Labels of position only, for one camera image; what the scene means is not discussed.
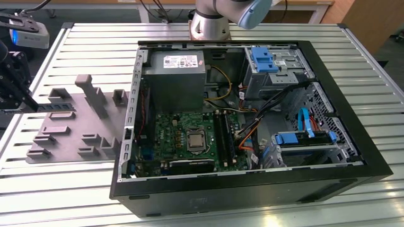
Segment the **green circuit board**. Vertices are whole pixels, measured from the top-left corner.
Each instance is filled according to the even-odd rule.
[[[237,114],[228,113],[228,120],[232,131],[239,130]],[[187,147],[187,132],[189,130],[200,130],[204,133],[205,150],[203,152],[192,153]],[[215,160],[215,171],[235,171],[247,169],[245,155],[236,156],[236,163],[233,165],[223,166],[219,161],[215,128],[213,128],[213,113],[176,113],[159,114],[156,116],[155,128],[155,147],[153,147],[153,161],[164,162],[172,159],[212,159]],[[152,164],[145,165],[149,176],[164,175],[159,171],[160,166]]]

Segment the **floor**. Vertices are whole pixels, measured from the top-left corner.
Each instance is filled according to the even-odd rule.
[[[168,16],[175,19],[175,22],[185,23],[188,21],[188,10],[171,10]],[[51,44],[55,41],[60,27],[64,22],[76,23],[140,23],[139,12],[135,9],[121,9],[119,13],[116,10],[101,9],[81,9],[81,10],[56,10],[56,18],[51,19],[44,10],[36,12],[33,17],[37,22],[47,25],[51,35]],[[159,22],[155,18],[151,18],[151,22]],[[0,30],[0,38],[5,44],[11,44],[8,31]],[[29,61],[31,74],[35,75],[43,60],[47,56],[48,50],[35,49],[33,58]],[[392,79],[396,81],[401,89],[404,89],[404,41],[396,43],[393,39],[389,39],[380,51],[375,55],[376,60],[389,61],[385,66]],[[0,113],[0,127],[7,127],[12,116]]]

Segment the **slotted metal table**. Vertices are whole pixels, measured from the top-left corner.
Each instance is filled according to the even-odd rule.
[[[348,29],[336,25],[231,26],[233,40],[309,40],[360,117],[393,175],[320,203],[137,218],[108,198],[113,162],[27,164],[44,114],[16,115],[0,141],[0,225],[372,226],[404,225],[404,94]],[[92,74],[104,92],[131,88],[139,40],[187,40],[187,24],[75,24],[61,29],[31,86],[48,102],[52,88]]]

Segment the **gray 3d printed holder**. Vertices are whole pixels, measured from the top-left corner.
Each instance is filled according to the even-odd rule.
[[[55,88],[49,101],[68,102],[75,112],[48,113],[27,153],[27,163],[113,160],[120,151],[128,94],[103,94],[91,75],[79,75],[75,84],[84,94]]]

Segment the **motherboard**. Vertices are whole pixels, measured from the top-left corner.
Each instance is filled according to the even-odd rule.
[[[141,149],[144,175],[247,170],[245,155],[233,142],[239,128],[232,111],[159,114],[153,149]]]

